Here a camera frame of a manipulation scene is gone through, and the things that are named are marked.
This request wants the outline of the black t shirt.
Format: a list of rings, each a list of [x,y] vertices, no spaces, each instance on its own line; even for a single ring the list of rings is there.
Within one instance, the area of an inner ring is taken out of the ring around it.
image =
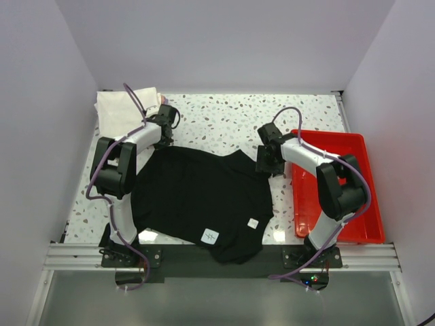
[[[273,217],[269,178],[241,150],[217,156],[160,149],[137,175],[133,221],[140,232],[151,229],[196,245],[256,249]]]

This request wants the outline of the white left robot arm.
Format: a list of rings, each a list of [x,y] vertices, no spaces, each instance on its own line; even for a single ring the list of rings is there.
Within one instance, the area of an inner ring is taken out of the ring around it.
[[[86,190],[89,200],[104,200],[109,211],[109,239],[121,245],[116,257],[125,266],[136,265],[141,250],[133,245],[138,236],[133,222],[131,192],[137,178],[137,155],[149,147],[162,149],[173,143],[178,127],[178,109],[162,104],[158,113],[147,117],[126,135],[101,137],[97,141]]]

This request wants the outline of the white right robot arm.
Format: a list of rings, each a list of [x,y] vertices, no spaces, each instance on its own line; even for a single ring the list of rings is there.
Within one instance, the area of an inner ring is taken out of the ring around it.
[[[282,175],[287,163],[303,168],[317,181],[321,213],[315,227],[305,237],[304,262],[319,266],[327,258],[326,249],[336,244],[344,226],[371,204],[369,185],[353,155],[339,156],[321,150],[304,140],[300,133],[282,134],[272,122],[258,129],[262,145],[256,170],[272,176]]]

